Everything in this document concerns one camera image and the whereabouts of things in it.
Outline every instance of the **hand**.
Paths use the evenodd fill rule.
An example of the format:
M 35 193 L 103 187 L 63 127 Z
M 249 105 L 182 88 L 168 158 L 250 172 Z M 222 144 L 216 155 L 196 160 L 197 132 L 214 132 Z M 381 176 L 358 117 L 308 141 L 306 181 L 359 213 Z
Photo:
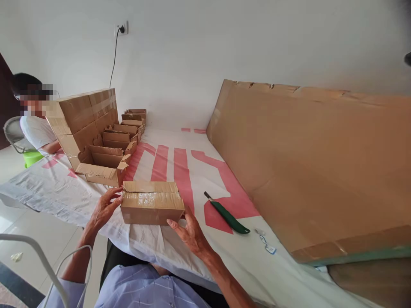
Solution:
M 196 217 L 189 207 L 185 208 L 185 219 L 187 220 L 185 228 L 170 219 L 167 219 L 167 223 L 178 234 L 184 244 L 189 247 L 191 252 L 204 261 L 215 254 L 215 252 L 205 238 Z
M 116 194 L 122 189 L 122 187 L 111 188 L 101 196 L 87 224 L 89 228 L 98 232 L 108 222 L 114 210 L 123 202 L 123 196 Z

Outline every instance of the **white wall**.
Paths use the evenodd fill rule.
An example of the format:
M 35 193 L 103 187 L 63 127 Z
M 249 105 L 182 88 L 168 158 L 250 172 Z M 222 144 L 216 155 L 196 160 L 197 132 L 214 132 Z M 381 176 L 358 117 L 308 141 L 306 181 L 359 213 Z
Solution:
M 0 0 L 0 52 L 14 74 L 39 73 L 39 57 L 21 22 L 16 1 Z
M 113 24 L 128 20 L 112 86 L 120 111 L 146 107 L 156 126 L 205 128 L 224 78 L 411 94 L 403 62 L 411 36 L 397 1 L 116 2 L 15 2 L 13 19 L 22 21 L 23 44 L 33 46 L 43 83 L 56 84 L 62 96 L 107 88 Z M 8 3 L 1 0 L 0 11 Z M 13 72 L 25 71 L 16 60 L 20 48 L 1 42 Z

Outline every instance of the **electrical outlet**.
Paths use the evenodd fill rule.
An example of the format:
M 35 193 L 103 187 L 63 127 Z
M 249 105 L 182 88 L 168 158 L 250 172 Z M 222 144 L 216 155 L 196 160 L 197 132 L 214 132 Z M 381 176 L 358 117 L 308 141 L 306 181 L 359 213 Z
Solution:
M 117 36 L 117 31 L 119 30 L 121 26 L 124 27 L 124 33 L 121 33 L 121 31 L 119 31 L 119 36 L 128 34 L 128 21 L 125 21 L 121 24 L 114 24 L 114 36 L 115 37 Z

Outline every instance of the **green stool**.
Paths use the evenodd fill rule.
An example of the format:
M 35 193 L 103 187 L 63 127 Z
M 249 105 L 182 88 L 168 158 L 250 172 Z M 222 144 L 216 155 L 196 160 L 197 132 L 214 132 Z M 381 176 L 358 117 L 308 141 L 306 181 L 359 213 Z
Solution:
M 39 151 L 33 151 L 33 152 L 23 153 L 23 157 L 24 157 L 24 161 L 26 162 L 24 166 L 28 168 L 35 162 L 38 162 L 39 160 L 41 160 L 44 156 L 41 155 Z

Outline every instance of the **person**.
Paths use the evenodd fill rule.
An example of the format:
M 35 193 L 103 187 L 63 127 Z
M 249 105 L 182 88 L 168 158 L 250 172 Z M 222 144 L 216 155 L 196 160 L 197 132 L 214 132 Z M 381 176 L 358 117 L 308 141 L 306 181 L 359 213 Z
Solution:
M 52 91 L 43 89 L 40 80 L 26 73 L 13 76 L 12 90 L 27 107 L 28 115 L 20 118 L 20 127 L 28 142 L 43 156 L 56 153 L 61 146 L 42 111 L 42 101 L 48 100 Z
M 84 228 L 78 248 L 84 245 L 93 247 L 98 231 L 108 222 L 114 210 L 122 202 L 122 196 L 117 195 L 121 190 L 121 187 L 112 188 L 100 198 L 90 221 Z M 112 267 L 113 264 L 110 264 L 109 259 L 113 259 L 114 255 L 109 253 L 103 267 L 102 285 L 95 307 L 255 308 L 256 305 L 250 296 L 231 275 L 220 256 L 207 242 L 197 219 L 189 208 L 185 210 L 185 219 L 187 221 L 185 228 L 168 219 L 167 222 L 172 228 L 170 232 L 176 232 L 191 252 L 204 262 L 223 295 L 190 284 L 169 274 L 165 269 L 127 254 L 125 255 L 129 259 L 135 259 L 135 265 Z M 113 247 L 115 246 L 111 245 L 108 250 L 110 252 L 119 250 L 112 250 Z M 90 251 L 88 249 L 76 252 L 62 277 L 59 278 L 68 295 L 69 307 L 77 307 L 84 291 L 89 259 Z M 63 307 L 60 294 L 55 287 L 51 290 L 47 307 Z

